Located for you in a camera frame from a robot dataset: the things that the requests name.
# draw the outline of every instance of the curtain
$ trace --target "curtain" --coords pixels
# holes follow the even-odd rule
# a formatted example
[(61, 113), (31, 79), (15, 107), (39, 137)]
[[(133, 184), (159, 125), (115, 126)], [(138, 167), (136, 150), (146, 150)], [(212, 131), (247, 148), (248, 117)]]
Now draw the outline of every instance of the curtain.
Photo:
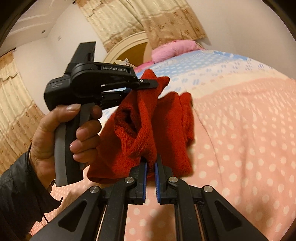
[(107, 52), (124, 38), (144, 31), (127, 0), (77, 0)]
[(43, 116), (9, 52), (0, 58), (0, 174), (27, 151)]
[(77, 0), (107, 52), (122, 39), (146, 31), (153, 49), (206, 34), (186, 0)]
[(153, 49), (173, 40), (206, 34), (186, 0), (130, 0)]

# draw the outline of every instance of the red knit garment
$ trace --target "red knit garment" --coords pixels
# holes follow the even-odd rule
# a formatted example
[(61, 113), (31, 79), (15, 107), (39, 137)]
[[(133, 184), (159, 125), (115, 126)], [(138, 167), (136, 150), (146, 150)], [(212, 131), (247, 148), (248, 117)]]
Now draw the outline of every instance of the red knit garment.
[(186, 148), (194, 140), (192, 99), (190, 93), (170, 92), (157, 99), (169, 77), (157, 78), (150, 69), (142, 79), (154, 79), (156, 89), (131, 91), (106, 122), (97, 147), (98, 158), (87, 173), (91, 181), (114, 183), (127, 177), (139, 165), (140, 157), (148, 161), (148, 176), (154, 175), (156, 155), (172, 168), (177, 177), (192, 173)]

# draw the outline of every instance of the triangular cutout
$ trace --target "triangular cutout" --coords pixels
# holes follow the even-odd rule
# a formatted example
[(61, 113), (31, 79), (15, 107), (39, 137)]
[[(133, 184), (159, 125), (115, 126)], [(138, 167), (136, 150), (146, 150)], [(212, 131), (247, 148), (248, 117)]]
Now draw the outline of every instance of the triangular cutout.
[(220, 201), (215, 201), (215, 205), (226, 231), (229, 232), (242, 225), (241, 221), (233, 213), (231, 213)]
[(65, 217), (63, 217), (58, 225), (70, 232), (74, 232), (77, 228), (79, 220), (83, 214), (87, 202), (83, 201), (79, 203), (74, 209), (72, 209)]

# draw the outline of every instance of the pink polka dot bedsheet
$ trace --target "pink polka dot bedsheet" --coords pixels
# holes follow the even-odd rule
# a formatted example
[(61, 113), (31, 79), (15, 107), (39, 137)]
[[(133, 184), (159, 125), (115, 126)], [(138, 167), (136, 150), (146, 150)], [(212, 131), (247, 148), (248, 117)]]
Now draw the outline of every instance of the pink polka dot bedsheet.
[[(210, 50), (150, 68), (170, 77), (162, 96), (188, 91), (193, 97), (195, 143), (188, 155), (194, 174), (183, 179), (213, 186), (268, 240), (279, 241), (296, 217), (295, 80), (255, 60)], [(104, 112), (102, 124), (113, 111)], [(79, 183), (53, 187), (53, 197), (64, 200), (46, 214), (49, 221), (96, 185), (84, 172)], [(31, 233), (44, 225), (36, 223)], [(125, 240), (176, 240), (173, 206), (157, 204), (154, 183), (147, 185), (145, 205), (129, 206)]]

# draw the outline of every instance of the human hand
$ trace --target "human hand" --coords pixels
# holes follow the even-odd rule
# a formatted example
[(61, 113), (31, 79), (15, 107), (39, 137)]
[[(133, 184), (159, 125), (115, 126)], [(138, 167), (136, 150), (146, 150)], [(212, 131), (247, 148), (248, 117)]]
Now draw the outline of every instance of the human hand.
[[(72, 120), (80, 111), (80, 104), (70, 106), (59, 105), (46, 115), (33, 136), (29, 158), (30, 163), (42, 185), (48, 188), (55, 179), (54, 168), (54, 131), (64, 122)], [(91, 112), (94, 120), (84, 123), (76, 131), (77, 140), (70, 144), (73, 158), (77, 162), (89, 165), (97, 157), (96, 147), (100, 143), (98, 132), (102, 126), (98, 121), (102, 117), (102, 110), (94, 106)]]

